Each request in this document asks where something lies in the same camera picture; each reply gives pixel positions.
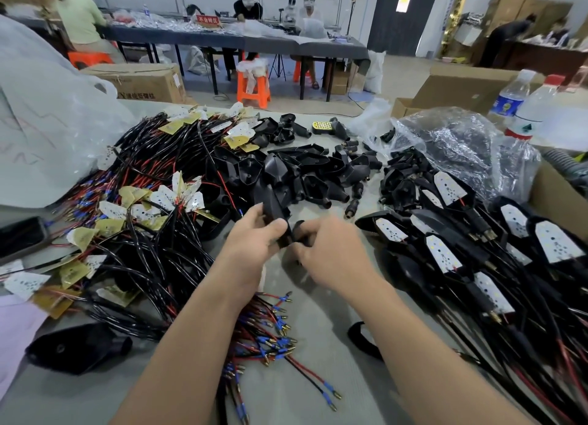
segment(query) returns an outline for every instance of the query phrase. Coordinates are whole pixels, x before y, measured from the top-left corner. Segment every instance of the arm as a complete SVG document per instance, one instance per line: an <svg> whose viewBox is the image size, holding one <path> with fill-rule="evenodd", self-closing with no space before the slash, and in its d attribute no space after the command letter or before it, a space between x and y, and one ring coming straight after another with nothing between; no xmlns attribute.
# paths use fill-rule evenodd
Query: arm
<svg viewBox="0 0 588 425"><path fill-rule="evenodd" d="M102 16L102 12L93 0L88 0L88 9L94 18L94 24L97 26L106 26L107 21Z"/></svg>
<svg viewBox="0 0 588 425"><path fill-rule="evenodd" d="M262 205L235 224L111 425L208 423L239 312L257 290L262 266L277 253L275 241L286 231L283 219L262 225Z"/></svg>
<svg viewBox="0 0 588 425"><path fill-rule="evenodd" d="M362 317L415 423L531 423L401 301L373 269L355 226L327 217L305 222L300 232L314 244L293 244L299 261Z"/></svg>

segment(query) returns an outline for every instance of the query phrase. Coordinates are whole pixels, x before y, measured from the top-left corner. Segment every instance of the plastic bottle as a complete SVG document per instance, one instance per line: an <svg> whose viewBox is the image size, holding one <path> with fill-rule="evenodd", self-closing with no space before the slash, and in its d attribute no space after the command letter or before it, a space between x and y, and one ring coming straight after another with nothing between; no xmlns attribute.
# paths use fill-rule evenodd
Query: plastic bottle
<svg viewBox="0 0 588 425"><path fill-rule="evenodd" d="M494 106L490 109L490 113L503 117L513 117L518 107L529 96L531 92L529 83L533 80L535 74L535 71L529 69L520 71L517 78L500 91Z"/></svg>
<svg viewBox="0 0 588 425"><path fill-rule="evenodd" d="M517 139L531 139L551 110L550 106L557 94L557 87L565 79L563 75L549 75L545 83L518 107L518 111L504 133Z"/></svg>

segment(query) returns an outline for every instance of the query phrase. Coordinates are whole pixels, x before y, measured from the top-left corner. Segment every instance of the hand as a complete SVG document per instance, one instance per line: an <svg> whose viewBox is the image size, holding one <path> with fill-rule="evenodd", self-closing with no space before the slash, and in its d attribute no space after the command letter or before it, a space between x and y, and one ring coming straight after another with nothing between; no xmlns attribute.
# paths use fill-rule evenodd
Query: hand
<svg viewBox="0 0 588 425"><path fill-rule="evenodd" d="M276 241L288 228L283 219L264 225L263 204L251 207L233 226L204 278L229 295L239 310L253 298L261 280L262 267L279 251Z"/></svg>
<svg viewBox="0 0 588 425"><path fill-rule="evenodd" d="M321 217L302 223L295 231L299 237L309 237L312 247L298 242L290 247L313 280L347 298L358 284L379 278L358 232L353 224L337 217Z"/></svg>

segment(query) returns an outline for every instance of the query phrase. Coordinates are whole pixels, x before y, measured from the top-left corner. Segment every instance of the orange stool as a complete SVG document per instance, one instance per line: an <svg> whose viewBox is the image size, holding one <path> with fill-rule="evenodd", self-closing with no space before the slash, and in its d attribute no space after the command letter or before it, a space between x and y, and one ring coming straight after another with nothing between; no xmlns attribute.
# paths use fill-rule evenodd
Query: orange stool
<svg viewBox="0 0 588 425"><path fill-rule="evenodd" d="M68 52L70 63L78 70L101 63L113 64L110 55L103 52Z"/></svg>
<svg viewBox="0 0 588 425"><path fill-rule="evenodd" d="M296 62L296 67L294 68L294 77L292 79L292 81L294 81L294 83L298 83L298 81L300 81L300 62L297 61ZM311 76L311 71L307 70L306 71L306 76L310 77Z"/></svg>
<svg viewBox="0 0 588 425"><path fill-rule="evenodd" d="M256 81L253 94L247 94L247 79L243 72L237 72L237 101L243 103L243 100L257 100L260 108L267 109L268 102L272 101L268 78L258 77Z"/></svg>

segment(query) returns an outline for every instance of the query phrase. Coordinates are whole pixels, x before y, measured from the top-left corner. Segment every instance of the table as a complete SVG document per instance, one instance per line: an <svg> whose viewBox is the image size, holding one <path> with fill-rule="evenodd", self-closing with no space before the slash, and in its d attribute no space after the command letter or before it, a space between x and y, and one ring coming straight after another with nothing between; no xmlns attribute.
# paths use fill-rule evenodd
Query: table
<svg viewBox="0 0 588 425"><path fill-rule="evenodd" d="M566 78L563 85L567 85L586 61L588 52L580 50L505 41L496 57L495 67L509 70L531 69L545 76L563 75Z"/></svg>
<svg viewBox="0 0 588 425"><path fill-rule="evenodd" d="M325 61L331 64L334 64L337 58L349 58L356 61L358 66L362 70L365 70L365 72L367 72L370 64L368 49L354 38L349 39L348 44L334 41L330 43L298 44L294 40L287 38L248 37L214 32L173 32L158 28L129 28L118 24L98 29L101 35L107 40L145 46L148 50L149 59L151 59L150 44L174 44L180 63L179 44L185 44L187 46L227 47L246 52L273 53L276 55L298 55L312 57L316 61ZM215 95L218 95L217 74L212 58L213 51L208 50L206 53L210 63L214 92ZM302 70L304 70L304 67L305 60L302 61ZM327 102L330 102L330 94L331 87L329 86L327 89ZM300 74L300 100L304 100L304 74Z"/></svg>
<svg viewBox="0 0 588 425"><path fill-rule="evenodd" d="M154 115L169 103L124 100L139 117ZM260 111L261 116L279 117L280 114ZM326 121L328 116L298 116L297 122L310 127L314 121ZM297 139L294 145L316 142L333 147L340 140L331 136L313 136ZM378 206L381 172L366 183L364 197L357 217L381 209ZM343 215L345 205L335 202L329 213ZM290 206L293 225L299 219L311 219L327 211L308 202ZM28 210L0 207L0 221L30 216ZM208 244L212 256L221 248L221 238ZM362 239L372 261L375 250L367 238ZM293 303L288 303L288 323L291 336L298 339L295 355L301 363L325 377L343 395L334 413L322 396L285 362L276 362L269 368L261 364L247 364L242 377L242 392L252 424L279 423L281 425L409 425L408 414L401 406L383 363L358 351L347 338L347 330L358 321L358 315L334 293L317 287L309 277L300 273L299 266L282 268L281 256L267 264L266 287L269 293L285 294L292 291ZM406 293L404 301L446 343L455 347L453 340L429 316L418 308ZM89 322L83 314L47 322L41 333ZM134 348L121 362L107 363L83 376L70 376L23 362L21 370L0 403L0 423L3 425L104 425L114 415L127 391L133 386L152 355L154 343L134 339ZM239 420L227 403L229 423Z"/></svg>

